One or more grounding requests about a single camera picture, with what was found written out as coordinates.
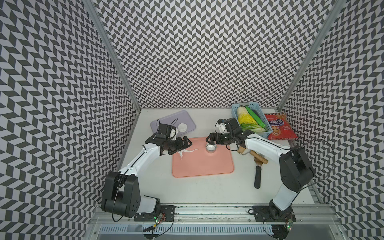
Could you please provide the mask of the white dough scrap strip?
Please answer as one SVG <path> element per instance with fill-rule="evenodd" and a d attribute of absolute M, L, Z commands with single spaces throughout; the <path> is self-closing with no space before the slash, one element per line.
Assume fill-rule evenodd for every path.
<path fill-rule="evenodd" d="M 194 151 L 197 151 L 198 149 L 194 149 L 194 150 L 186 150 L 186 149 L 184 149 L 184 150 L 181 150 L 181 151 L 178 151 L 178 153 L 179 153 L 179 155 L 180 155 L 180 157 L 181 157 L 181 159 L 183 158 L 183 154 L 184 153 L 193 153 Z"/>

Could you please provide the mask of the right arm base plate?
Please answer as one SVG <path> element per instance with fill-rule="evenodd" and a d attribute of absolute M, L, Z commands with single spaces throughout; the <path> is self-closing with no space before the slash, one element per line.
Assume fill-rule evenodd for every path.
<path fill-rule="evenodd" d="M 266 205 L 252 206 L 250 211 L 251 215 L 254 215 L 256 222 L 278 222 L 288 223 L 289 221 L 296 222 L 296 216 L 292 207 L 288 207 L 286 210 L 281 211 L 277 207 L 271 207 Z"/>

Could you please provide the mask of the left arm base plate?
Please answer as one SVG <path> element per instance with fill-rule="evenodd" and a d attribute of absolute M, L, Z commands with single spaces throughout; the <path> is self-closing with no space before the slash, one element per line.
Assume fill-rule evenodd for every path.
<path fill-rule="evenodd" d="M 175 209 L 174 205 L 161 205 L 159 208 L 156 208 L 152 213 L 140 213 L 134 216 L 135 222 L 154 222 L 161 218 L 163 215 L 163 222 L 172 222 L 175 218 Z"/>

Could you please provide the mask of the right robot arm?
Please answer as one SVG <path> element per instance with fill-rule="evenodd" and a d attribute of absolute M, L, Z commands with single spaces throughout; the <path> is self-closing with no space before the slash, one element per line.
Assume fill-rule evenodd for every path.
<path fill-rule="evenodd" d="M 270 207 L 280 212 L 291 207 L 300 191 L 316 174 L 304 148 L 285 147 L 262 138 L 251 130 L 244 131 L 235 118 L 220 119 L 217 124 L 225 129 L 210 133 L 206 142 L 210 145 L 222 146 L 235 144 L 239 148 L 261 154 L 267 161 L 278 163 L 282 185 L 270 201 Z"/>

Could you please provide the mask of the pink tray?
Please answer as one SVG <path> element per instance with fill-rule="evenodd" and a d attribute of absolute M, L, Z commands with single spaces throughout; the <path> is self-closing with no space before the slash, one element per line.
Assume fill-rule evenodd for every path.
<path fill-rule="evenodd" d="M 173 155 L 172 174 L 175 178 L 198 177 L 207 175 L 230 174 L 234 171 L 231 151 L 218 145 L 213 154 L 206 151 L 206 138 L 192 138 L 193 145 L 186 150 L 181 159 L 179 153 Z"/>

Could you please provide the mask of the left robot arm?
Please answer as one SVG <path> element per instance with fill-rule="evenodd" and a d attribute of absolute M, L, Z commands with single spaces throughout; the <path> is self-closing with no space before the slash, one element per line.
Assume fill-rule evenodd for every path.
<path fill-rule="evenodd" d="M 102 211 L 121 217 L 137 214 L 157 219 L 161 213 L 158 198 L 141 194 L 139 177 L 148 166 L 164 154 L 173 155 L 192 146 L 188 137 L 178 137 L 176 127 L 159 124 L 138 155 L 117 172 L 109 172 L 102 193 Z"/>

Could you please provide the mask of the wooden dough roller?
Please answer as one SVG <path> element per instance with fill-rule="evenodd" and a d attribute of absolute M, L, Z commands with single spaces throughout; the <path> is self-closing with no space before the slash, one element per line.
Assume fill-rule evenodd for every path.
<path fill-rule="evenodd" d="M 243 148 L 241 146 L 239 146 L 239 149 L 237 150 L 237 153 L 239 153 L 239 154 L 241 154 L 243 156 L 247 155 L 247 154 L 250 154 L 254 158 L 255 163 L 257 163 L 257 164 L 261 164 L 262 165 L 262 164 L 267 164 L 269 162 L 265 157 L 259 155 L 255 151 L 251 151 L 251 150 Z"/>

